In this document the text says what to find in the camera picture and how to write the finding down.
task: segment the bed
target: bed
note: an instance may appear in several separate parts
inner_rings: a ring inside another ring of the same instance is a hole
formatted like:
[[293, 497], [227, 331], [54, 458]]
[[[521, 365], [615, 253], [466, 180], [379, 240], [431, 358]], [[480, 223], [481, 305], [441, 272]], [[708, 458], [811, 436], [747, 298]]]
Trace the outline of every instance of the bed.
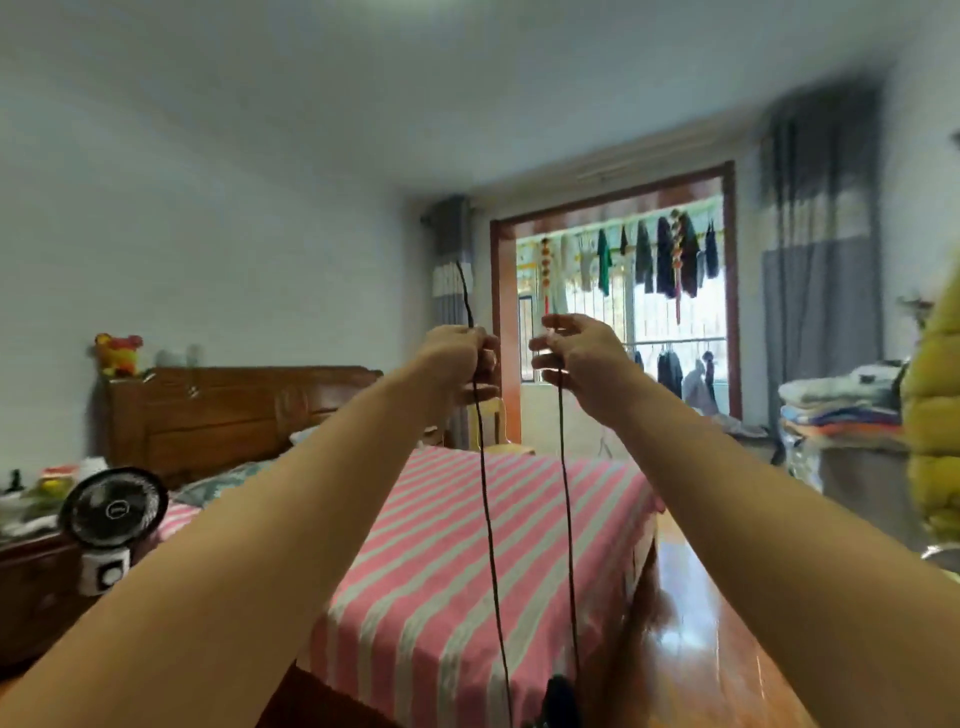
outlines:
[[[160, 369], [105, 385], [99, 431], [111, 464], [153, 470], [173, 491], [186, 486], [186, 502], [164, 524], [171, 538], [203, 505], [190, 495], [206, 478], [254, 463], [234, 471], [238, 483], [237, 473], [269, 467], [290, 434], [323, 422], [379, 376], [359, 367]], [[590, 712], [652, 554], [657, 500], [627, 464], [568, 469], [578, 690]], [[549, 675], [572, 672], [563, 488], [555, 458], [490, 456], [488, 473], [519, 724], [536, 714]], [[506, 725], [486, 554], [478, 455], [415, 450], [261, 725]]]

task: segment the folded clothes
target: folded clothes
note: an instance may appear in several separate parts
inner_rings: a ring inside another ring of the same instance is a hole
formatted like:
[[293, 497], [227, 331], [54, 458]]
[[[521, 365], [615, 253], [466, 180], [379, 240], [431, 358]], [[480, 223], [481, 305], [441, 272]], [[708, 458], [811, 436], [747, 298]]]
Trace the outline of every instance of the folded clothes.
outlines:
[[903, 428], [899, 425], [878, 425], [874, 423], [833, 423], [830, 425], [795, 425], [789, 428], [798, 435], [810, 438], [886, 438], [902, 442]]
[[893, 401], [893, 382], [886, 379], [865, 382], [854, 376], [797, 379], [780, 386], [780, 397], [787, 404], [800, 408], [825, 403], [834, 407], [860, 403], [884, 406]]
[[833, 423], [864, 423], [900, 425], [900, 412], [887, 407], [865, 405], [801, 409], [792, 404], [780, 408], [780, 415], [797, 425], [831, 425]]
[[818, 405], [850, 407], [859, 404], [890, 407], [900, 369], [883, 363], [857, 367], [848, 375], [796, 379], [780, 386], [780, 397], [801, 409]]

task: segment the wooden floor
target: wooden floor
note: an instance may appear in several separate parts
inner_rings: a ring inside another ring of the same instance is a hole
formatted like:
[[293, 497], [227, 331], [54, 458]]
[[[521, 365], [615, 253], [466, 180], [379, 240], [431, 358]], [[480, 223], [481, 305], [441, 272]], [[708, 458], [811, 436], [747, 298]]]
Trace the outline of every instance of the wooden floor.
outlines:
[[616, 658], [606, 728], [813, 726], [669, 516], [641, 589], [635, 617], [646, 628]]

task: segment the ceiling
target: ceiling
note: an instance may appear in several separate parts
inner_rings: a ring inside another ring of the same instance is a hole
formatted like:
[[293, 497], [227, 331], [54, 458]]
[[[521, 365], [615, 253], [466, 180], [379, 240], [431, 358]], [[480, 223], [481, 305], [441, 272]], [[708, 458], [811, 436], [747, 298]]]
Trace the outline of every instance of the ceiling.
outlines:
[[0, 74], [428, 195], [882, 67], [935, 2], [3, 0]]

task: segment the hand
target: hand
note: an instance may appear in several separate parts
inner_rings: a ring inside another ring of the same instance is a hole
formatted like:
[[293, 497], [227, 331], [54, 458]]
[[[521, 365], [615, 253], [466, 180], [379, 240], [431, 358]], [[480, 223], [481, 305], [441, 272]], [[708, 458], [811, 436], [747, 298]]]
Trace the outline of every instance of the hand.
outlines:
[[553, 332], [530, 342], [534, 369], [543, 379], [563, 386], [601, 425], [614, 427], [626, 409], [624, 393], [642, 370], [627, 356], [623, 344], [606, 324], [579, 313], [548, 314], [543, 325]]
[[482, 327], [442, 326], [427, 333], [414, 362], [440, 394], [442, 411], [436, 413], [435, 424], [453, 409], [473, 404], [474, 375], [480, 401], [499, 396], [499, 389], [490, 384], [496, 344], [497, 338]]

